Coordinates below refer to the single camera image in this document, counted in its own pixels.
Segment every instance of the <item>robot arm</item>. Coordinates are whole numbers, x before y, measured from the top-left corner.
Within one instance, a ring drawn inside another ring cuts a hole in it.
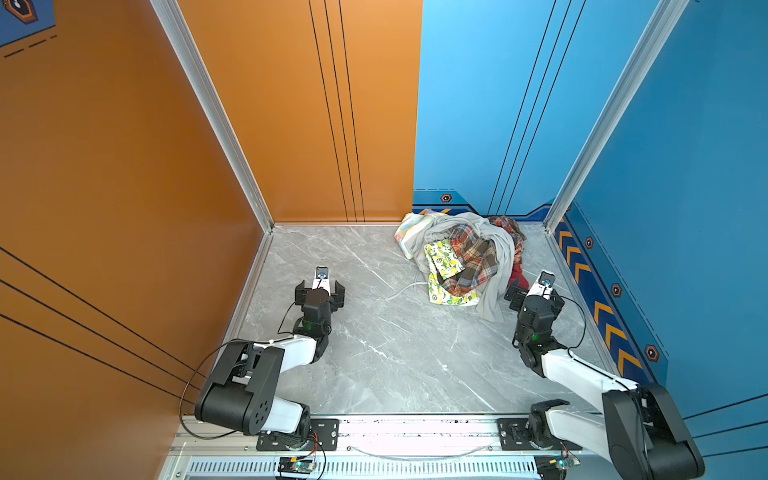
[[[557,448],[568,440],[614,464],[627,480],[688,480],[704,474],[694,440],[664,387],[639,385],[580,359],[552,336],[564,301],[554,275],[541,272],[528,291],[509,291],[518,311],[515,346],[523,363],[589,402],[599,413],[581,412],[564,400],[531,406],[531,443]]]
[[[272,432],[282,443],[300,448],[310,435],[309,406],[275,396],[280,373],[316,362],[328,346],[331,312],[344,306],[344,287],[331,293],[328,268],[316,269],[313,288],[295,290],[303,316],[290,338],[268,343],[243,340],[224,349],[195,403],[195,417],[245,435]]]

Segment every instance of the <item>marble floor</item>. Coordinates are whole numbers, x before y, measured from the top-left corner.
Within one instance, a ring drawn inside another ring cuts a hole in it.
[[[528,237],[523,269],[529,281],[542,269],[555,272],[568,289],[539,223],[521,223]],[[285,372],[277,395],[306,403],[316,414],[399,412],[527,412],[532,403],[561,398],[588,404],[523,365],[511,345],[517,313],[503,299],[504,323],[483,320],[474,307],[434,305],[423,280],[394,240],[395,227],[276,227],[273,242],[239,337],[274,338],[293,299],[293,288],[329,267],[331,280],[346,287],[345,306],[333,314],[333,333],[318,362]],[[301,316],[288,313],[286,325]],[[581,337],[578,308],[566,302],[554,333],[565,345]],[[604,366],[594,339],[576,353]]]

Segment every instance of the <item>chevron pattern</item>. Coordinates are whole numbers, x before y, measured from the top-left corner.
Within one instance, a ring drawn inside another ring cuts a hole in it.
[[[621,375],[636,382],[653,381],[648,367],[644,366],[642,350],[627,334],[624,321],[600,281],[600,277],[594,271],[594,266],[585,253],[587,251],[574,235],[567,218],[563,219],[555,229],[554,238],[558,242],[581,295],[587,305],[591,306],[590,313]]]
[[[568,262],[568,266],[571,266],[571,254],[572,253],[581,253],[581,250],[579,250],[576,247],[568,247],[565,250],[568,253],[568,255],[565,257],[565,260]]]

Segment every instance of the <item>dark blue wall panel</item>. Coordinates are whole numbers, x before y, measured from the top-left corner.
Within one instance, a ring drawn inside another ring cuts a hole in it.
[[[759,0],[691,2],[576,197],[664,344],[683,416],[768,392],[766,18]],[[690,424],[766,419],[755,403]],[[765,434],[702,443],[723,452]]]

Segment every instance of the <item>metal mounting plate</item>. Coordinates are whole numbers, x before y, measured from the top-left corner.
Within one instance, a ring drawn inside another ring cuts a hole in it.
[[[502,443],[502,450],[509,452],[513,450],[531,450],[534,448],[531,444],[531,435],[528,433],[526,425],[528,419],[497,419],[498,439]],[[565,446],[568,450],[581,450],[579,445],[566,440]],[[558,450],[557,447],[547,451]]]
[[[311,419],[310,437],[317,434],[317,441],[326,452],[334,452],[338,446],[339,438],[339,420],[338,419]],[[308,442],[305,447],[300,449],[311,450],[313,443]],[[256,450],[260,452],[295,452],[290,450],[284,443],[278,440],[274,435],[267,435],[266,432],[259,433],[259,439],[256,443]]]

